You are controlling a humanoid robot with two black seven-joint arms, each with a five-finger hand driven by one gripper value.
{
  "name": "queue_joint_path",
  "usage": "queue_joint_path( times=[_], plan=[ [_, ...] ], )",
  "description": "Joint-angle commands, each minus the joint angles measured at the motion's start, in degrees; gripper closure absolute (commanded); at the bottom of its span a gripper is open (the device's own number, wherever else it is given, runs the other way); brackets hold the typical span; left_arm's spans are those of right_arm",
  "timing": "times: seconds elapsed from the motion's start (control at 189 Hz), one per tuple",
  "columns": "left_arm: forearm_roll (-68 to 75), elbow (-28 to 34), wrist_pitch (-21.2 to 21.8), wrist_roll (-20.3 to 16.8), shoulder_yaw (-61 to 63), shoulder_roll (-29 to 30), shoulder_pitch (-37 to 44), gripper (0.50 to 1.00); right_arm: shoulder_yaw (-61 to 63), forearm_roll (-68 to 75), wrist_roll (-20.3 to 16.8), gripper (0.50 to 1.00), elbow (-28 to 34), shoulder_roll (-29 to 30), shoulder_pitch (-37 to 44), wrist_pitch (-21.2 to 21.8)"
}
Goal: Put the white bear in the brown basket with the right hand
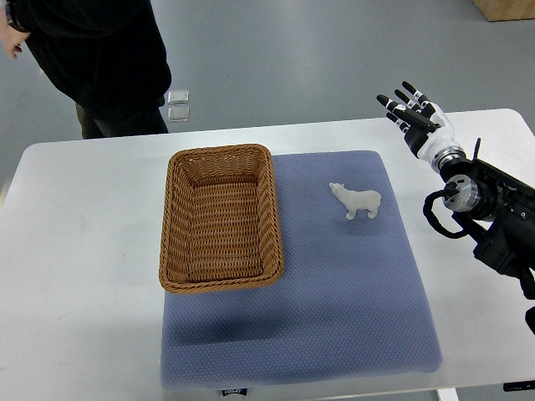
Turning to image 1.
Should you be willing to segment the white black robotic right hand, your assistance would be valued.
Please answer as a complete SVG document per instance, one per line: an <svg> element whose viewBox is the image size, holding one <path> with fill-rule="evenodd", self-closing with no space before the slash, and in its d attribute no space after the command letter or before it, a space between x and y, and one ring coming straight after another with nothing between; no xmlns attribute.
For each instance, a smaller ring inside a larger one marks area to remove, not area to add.
<svg viewBox="0 0 535 401"><path fill-rule="evenodd" d="M411 153L428 162L437 173L447 162L465 158L441 107L407 81L402 82L402 87L404 90L395 90L398 101L384 94L378 94L376 99L386 109L386 118L403 133Z"/></svg>

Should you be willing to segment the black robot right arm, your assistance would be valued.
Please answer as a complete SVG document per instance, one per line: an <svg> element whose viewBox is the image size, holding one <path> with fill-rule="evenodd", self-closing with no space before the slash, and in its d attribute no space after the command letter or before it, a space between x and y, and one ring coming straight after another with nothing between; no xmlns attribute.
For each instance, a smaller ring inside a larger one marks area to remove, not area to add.
<svg viewBox="0 0 535 401"><path fill-rule="evenodd" d="M451 239L470 236L474 257L497 273L518 279L523 296L534 299L534 189L448 145L431 160L445 182L425 198L423 215Z"/></svg>

